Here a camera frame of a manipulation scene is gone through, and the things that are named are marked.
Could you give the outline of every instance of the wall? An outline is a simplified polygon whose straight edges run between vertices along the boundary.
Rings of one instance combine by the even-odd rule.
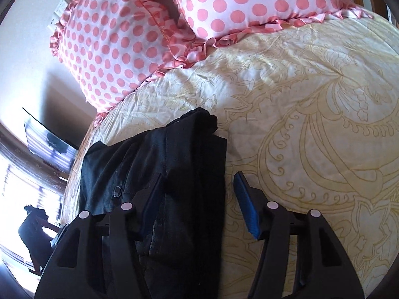
[[[96,113],[51,55],[47,24],[58,2],[16,0],[0,25],[0,123],[25,143],[22,107],[77,145]]]

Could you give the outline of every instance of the tv screen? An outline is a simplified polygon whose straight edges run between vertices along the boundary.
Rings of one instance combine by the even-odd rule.
[[[69,174],[77,150],[57,137],[25,109],[25,132],[29,150],[45,162]]]

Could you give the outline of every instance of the bed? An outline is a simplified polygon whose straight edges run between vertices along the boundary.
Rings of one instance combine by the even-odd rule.
[[[228,140],[220,297],[247,297],[262,248],[232,192],[238,171],[290,210],[320,210],[369,296],[399,253],[399,31],[373,16],[247,35],[140,87],[90,126],[62,223],[78,215],[81,166],[93,143],[112,145],[202,107]],[[295,277],[291,240],[285,295]]]

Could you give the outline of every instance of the folded garment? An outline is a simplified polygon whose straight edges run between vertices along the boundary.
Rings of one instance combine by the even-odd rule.
[[[226,140],[216,130],[217,117],[197,108],[113,146],[97,142],[83,161],[79,210],[93,215],[130,201],[153,176],[165,177],[153,231],[136,244],[153,299],[217,298]],[[104,276],[113,297],[108,254]]]

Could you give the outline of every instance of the bedspread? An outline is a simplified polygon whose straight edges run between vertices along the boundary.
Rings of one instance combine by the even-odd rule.
[[[247,297],[262,248],[231,188],[237,171],[290,210],[320,210],[370,294],[399,251],[399,32],[374,16],[248,35],[138,89],[89,130],[63,222],[77,215],[91,144],[111,145],[203,107],[228,140],[221,297]],[[295,276],[295,241],[285,295]]]

